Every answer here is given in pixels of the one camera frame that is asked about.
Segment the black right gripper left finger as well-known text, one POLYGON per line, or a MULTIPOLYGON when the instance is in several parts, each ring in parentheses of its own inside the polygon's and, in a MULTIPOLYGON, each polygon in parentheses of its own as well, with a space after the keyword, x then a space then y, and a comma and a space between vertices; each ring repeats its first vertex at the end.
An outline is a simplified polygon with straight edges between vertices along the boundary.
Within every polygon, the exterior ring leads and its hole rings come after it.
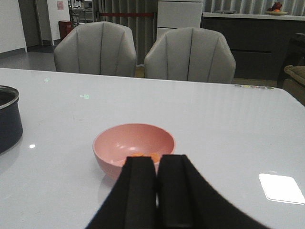
POLYGON ((154 229, 156 173, 150 157, 128 157, 88 229, 154 229))

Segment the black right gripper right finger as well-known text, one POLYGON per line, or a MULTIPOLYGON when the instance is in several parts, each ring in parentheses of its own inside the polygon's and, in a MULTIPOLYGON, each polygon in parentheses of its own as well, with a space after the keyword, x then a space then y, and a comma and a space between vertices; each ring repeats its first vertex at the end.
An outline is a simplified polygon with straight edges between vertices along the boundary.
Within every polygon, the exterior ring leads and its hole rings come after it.
POLYGON ((186 155, 164 155, 159 183, 161 229, 264 229, 218 193, 186 155))

